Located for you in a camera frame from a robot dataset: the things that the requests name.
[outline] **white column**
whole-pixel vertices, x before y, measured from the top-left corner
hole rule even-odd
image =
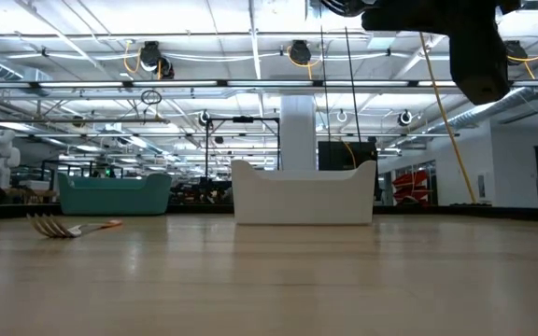
[[[281,166],[283,170],[316,170],[313,96],[281,97]]]

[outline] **wall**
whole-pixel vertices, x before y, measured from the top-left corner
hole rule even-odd
[[[499,126],[492,129],[497,206],[538,207],[538,127]]]
[[[474,129],[460,130],[456,138],[464,166],[468,173],[474,196],[478,202],[495,204],[496,192],[491,150],[491,128],[488,121]],[[448,138],[435,138],[424,151],[403,151],[401,158],[387,159],[379,163],[379,173],[395,171],[412,164],[435,160],[437,169],[437,196],[439,205],[470,203],[453,146]],[[486,197],[478,196],[478,176],[485,176]]]

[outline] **fork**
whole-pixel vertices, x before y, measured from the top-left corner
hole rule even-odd
[[[33,228],[40,234],[49,238],[78,238],[81,235],[93,231],[114,228],[121,225],[121,220],[109,220],[105,224],[80,224],[67,229],[54,216],[37,215],[34,217],[26,215]]]

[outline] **table surface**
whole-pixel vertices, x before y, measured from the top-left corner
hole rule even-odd
[[[538,336],[536,222],[123,221],[50,240],[25,219],[0,220],[0,335]]]

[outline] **teal bin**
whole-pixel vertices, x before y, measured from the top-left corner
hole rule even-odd
[[[57,174],[65,215],[160,215],[169,201],[172,177],[88,178]]]

